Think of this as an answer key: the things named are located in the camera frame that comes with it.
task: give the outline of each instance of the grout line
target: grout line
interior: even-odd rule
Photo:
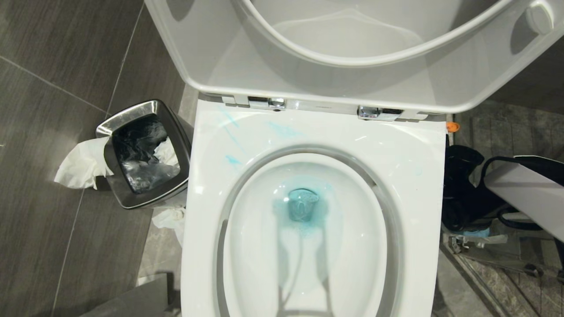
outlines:
[[[141,18],[141,13],[143,12],[143,8],[145,8],[145,3],[141,6],[141,10],[139,10],[139,14],[137,15],[137,20],[135,21],[135,25],[133,26],[133,31],[131,32],[131,37],[129,38],[129,43],[127,43],[127,48],[125,49],[124,58],[121,59],[120,65],[120,72],[117,74],[116,84],[113,87],[112,96],[109,99],[108,108],[106,109],[106,118],[109,116],[109,109],[112,106],[113,97],[116,94],[117,84],[120,82],[121,72],[124,69],[125,60],[127,59],[127,53],[129,53],[129,47],[131,46],[131,42],[133,41],[133,36],[135,35],[135,31],[137,30],[137,24],[139,23],[139,19]]]
[[[52,82],[50,82],[50,81],[48,81],[48,80],[46,80],[46,79],[40,77],[39,75],[37,75],[37,74],[35,74],[35,73],[32,73],[31,71],[29,71],[29,70],[23,68],[22,66],[19,66],[18,64],[16,64],[16,63],[14,63],[13,61],[11,61],[11,60],[5,58],[4,56],[0,56],[0,59],[6,61],[7,63],[9,63],[9,64],[11,64],[11,65],[13,65],[13,66],[15,66],[17,69],[19,69],[19,70],[21,70],[21,71],[24,71],[24,72],[30,74],[31,76],[33,76],[33,77],[35,77],[35,78],[41,80],[42,82],[48,84],[49,86],[54,87],[54,88],[56,88],[56,89],[59,89],[59,90],[61,90],[62,92],[66,93],[66,94],[68,94],[68,95],[71,95],[71,96],[75,97],[76,99],[78,99],[78,100],[80,100],[80,101],[82,101],[82,102],[88,104],[89,106],[94,107],[94,108],[96,108],[96,109],[98,109],[98,110],[100,110],[100,111],[102,111],[102,112],[105,112],[105,111],[103,111],[102,109],[98,108],[97,106],[95,106],[95,105],[93,105],[93,104],[87,102],[86,100],[80,98],[79,96],[77,96],[77,95],[71,93],[70,91],[64,90],[63,88],[61,88],[61,87],[55,85],[54,83],[52,83]]]
[[[84,192],[86,190],[82,190],[82,194],[80,195],[80,201],[78,202],[78,207],[76,209],[76,213],[74,214],[74,221],[72,223],[72,229],[70,230],[69,241],[67,243],[67,250],[65,251],[65,257],[63,258],[63,266],[61,267],[61,274],[59,275],[59,282],[57,283],[57,290],[55,291],[55,300],[53,301],[53,308],[51,309],[51,317],[55,315],[55,306],[57,305],[57,297],[59,296],[59,289],[61,288],[61,281],[63,279],[63,272],[65,270],[65,263],[67,261],[67,255],[69,253],[69,248],[71,247],[71,239],[72,233],[74,232],[74,226],[76,225],[76,219],[78,218],[78,211],[80,210],[80,206],[82,205],[82,199],[84,198]]]

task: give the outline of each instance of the stainless steel trash can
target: stainless steel trash can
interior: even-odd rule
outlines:
[[[104,158],[114,175],[107,180],[123,208],[156,205],[187,188],[193,127],[162,101],[149,100],[113,115],[96,128],[96,137],[110,137]],[[178,159],[174,167],[153,155],[167,138]]]

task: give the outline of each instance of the toilet bowl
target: toilet bowl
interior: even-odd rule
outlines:
[[[190,316],[429,316],[445,122],[564,34],[560,0],[146,0],[198,100]]]

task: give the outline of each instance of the crumpled tissue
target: crumpled tissue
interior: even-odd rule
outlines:
[[[155,157],[160,163],[171,166],[179,165],[176,152],[174,152],[173,144],[170,141],[170,137],[166,137],[166,140],[161,142],[161,144],[159,144],[155,148]]]
[[[69,188],[96,188],[96,176],[109,176],[113,172],[104,159],[104,146],[109,137],[78,143],[59,166],[55,182]]]
[[[155,227],[159,229],[173,229],[180,247],[182,247],[182,241],[184,239],[186,195],[187,190],[171,197],[164,203],[164,205],[153,208],[153,214],[156,214],[156,216],[152,218]]]

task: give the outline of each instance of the toilet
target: toilet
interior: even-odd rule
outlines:
[[[197,102],[188,316],[429,316],[445,122],[564,34],[560,0],[146,0]]]

